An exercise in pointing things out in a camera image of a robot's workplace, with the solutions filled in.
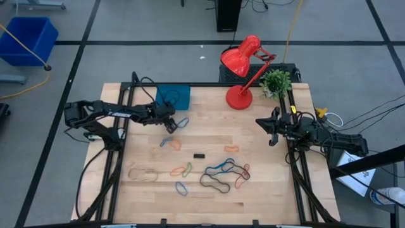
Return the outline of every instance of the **gray floor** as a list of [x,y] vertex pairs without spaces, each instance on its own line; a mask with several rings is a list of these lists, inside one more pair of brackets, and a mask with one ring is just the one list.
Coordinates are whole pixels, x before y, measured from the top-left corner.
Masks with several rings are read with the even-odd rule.
[[[372,2],[390,39],[405,41],[402,13],[405,2]],[[19,15],[48,16],[59,31],[59,41],[79,41],[94,0],[70,0],[65,4],[66,11],[21,8]],[[297,4],[298,1],[287,6],[270,6],[269,12],[255,13],[249,3],[240,12],[236,39],[257,34],[262,40],[286,40]],[[185,1],[185,8],[180,7],[180,0],[102,0],[89,40],[232,39],[232,33],[216,32],[215,12],[205,10],[212,6],[213,3],[205,0]],[[0,5],[2,24],[6,25],[14,15],[15,9],[8,2]],[[383,39],[365,0],[305,0],[292,40]],[[157,82],[216,82],[219,56],[226,47],[86,46],[68,100],[98,99],[105,82],[128,81],[133,70],[140,77],[148,76]],[[264,48],[278,55],[276,63],[281,62],[283,46]],[[55,46],[49,57],[53,67],[49,82],[6,101],[13,114],[0,132],[0,227],[12,227],[16,222],[77,50],[78,46]],[[395,50],[405,61],[405,47],[396,46]],[[344,120],[404,94],[404,82],[385,46],[291,46],[287,62],[295,63],[301,70],[315,106],[327,107]],[[0,84],[0,96],[34,85],[46,76],[41,67],[13,67],[3,60],[0,60],[0,73],[28,77],[27,85]],[[369,148],[381,151],[404,144],[401,127],[405,121],[401,113],[401,110],[391,113],[364,132]],[[68,222],[72,214],[87,145],[66,137],[62,133],[64,129],[61,122],[26,225]],[[404,175],[403,164],[399,164],[399,175]],[[405,182],[399,182],[405,188]],[[387,212],[356,204],[338,191],[335,195],[344,222],[389,227]]]

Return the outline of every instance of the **red desk lamp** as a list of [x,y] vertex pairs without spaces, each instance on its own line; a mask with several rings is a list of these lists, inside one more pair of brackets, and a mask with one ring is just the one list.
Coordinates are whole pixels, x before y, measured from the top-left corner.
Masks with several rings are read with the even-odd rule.
[[246,77],[249,71],[249,58],[255,56],[265,62],[256,75],[244,86],[232,86],[227,92],[227,103],[231,108],[243,110],[252,103],[252,92],[249,90],[251,84],[267,69],[270,63],[276,58],[275,54],[270,54],[260,46],[260,40],[255,35],[249,35],[240,44],[224,51],[221,55],[221,62],[239,77]]

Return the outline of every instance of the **yellow rope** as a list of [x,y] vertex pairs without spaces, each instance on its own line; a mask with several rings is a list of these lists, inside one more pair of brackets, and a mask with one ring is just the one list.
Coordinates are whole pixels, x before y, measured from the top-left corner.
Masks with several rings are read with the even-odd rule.
[[[26,49],[29,53],[33,54],[39,61],[41,61],[41,62],[44,64],[45,67],[48,67],[48,65],[46,64],[46,62],[45,62],[44,60],[42,60],[37,54],[35,54],[33,51],[31,51],[29,48],[27,48],[21,41],[19,41],[19,40],[17,39],[17,37],[15,37],[11,32],[9,32],[1,23],[0,23],[0,29],[3,29],[3,30],[4,30],[8,35],[10,35],[17,43],[19,43],[19,44],[21,45],[21,47],[23,47],[24,49]],[[51,74],[48,72],[48,73],[47,73],[47,76],[46,76],[46,78],[45,78],[45,80],[44,80],[43,82],[41,82],[41,83],[39,83],[39,84],[36,84],[36,85],[34,85],[34,86],[32,86],[32,87],[29,87],[28,89],[24,89],[24,90],[21,91],[21,92],[14,93],[14,94],[10,94],[10,95],[7,95],[7,96],[2,96],[2,97],[0,97],[0,99],[12,98],[12,97],[21,95],[21,94],[23,94],[23,93],[25,93],[25,92],[31,91],[32,89],[35,89],[36,87],[42,86],[43,84],[45,84],[45,83],[48,81],[48,79],[50,78],[50,76],[51,76]]]
[[302,2],[303,2],[303,0],[299,0],[299,4],[298,4],[297,11],[296,11],[296,13],[295,13],[295,15],[294,15],[294,19],[292,20],[292,23],[291,23],[291,26],[290,26],[289,36],[288,36],[288,38],[287,38],[287,43],[286,43],[286,45],[285,45],[283,63],[285,63],[285,60],[287,59],[287,55],[288,55],[288,53],[289,53],[289,43],[290,43],[291,34],[292,34],[293,29],[294,29],[294,25],[296,24],[299,11],[301,10]]

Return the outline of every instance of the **wooden tabletop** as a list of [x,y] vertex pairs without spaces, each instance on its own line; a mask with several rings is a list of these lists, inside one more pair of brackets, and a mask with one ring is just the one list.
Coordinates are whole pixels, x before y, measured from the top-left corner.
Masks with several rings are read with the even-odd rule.
[[[293,84],[296,107],[299,111],[313,113],[313,105],[307,84]],[[101,99],[116,103],[120,84],[105,84]],[[156,88],[147,87],[152,96]],[[158,224],[167,219],[169,224],[299,224],[297,203],[290,166],[285,162],[286,140],[280,137],[274,147],[269,147],[270,135],[255,123],[256,118],[271,115],[279,102],[261,96],[260,88],[250,88],[252,105],[242,111],[231,109],[226,101],[227,87],[191,87],[190,107],[177,111],[178,122],[189,117],[184,129],[173,133],[182,143],[180,151],[168,143],[160,142],[169,136],[162,125],[142,126],[130,122],[116,201],[115,223]],[[139,88],[135,89],[136,104],[150,103],[150,98]],[[100,122],[112,126],[113,118]],[[102,141],[90,143],[86,163],[103,148]],[[238,146],[239,152],[226,152],[225,146]],[[194,153],[205,154],[205,159],[193,158]],[[313,192],[323,206],[336,219],[339,212],[329,177],[326,160],[314,152],[307,152]],[[83,213],[100,191],[107,152],[97,158],[84,175],[79,199]],[[236,174],[219,175],[231,189],[222,194],[210,187],[202,187],[200,176],[208,166],[217,166],[227,158],[243,166],[250,164],[251,178],[239,189],[234,187]],[[177,167],[187,167],[191,173],[183,178],[171,176]],[[188,190],[181,196],[175,183],[181,181]],[[109,198],[106,198],[103,218],[106,218]],[[310,220],[308,201],[303,193],[306,219]]]

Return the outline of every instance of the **green leaves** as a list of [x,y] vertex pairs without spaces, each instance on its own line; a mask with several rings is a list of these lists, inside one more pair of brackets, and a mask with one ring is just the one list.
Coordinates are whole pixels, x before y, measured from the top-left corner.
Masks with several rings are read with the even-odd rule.
[[271,70],[260,77],[259,85],[263,88],[263,92],[267,98],[284,98],[287,91],[292,89],[289,76],[290,72],[283,72],[278,69]]

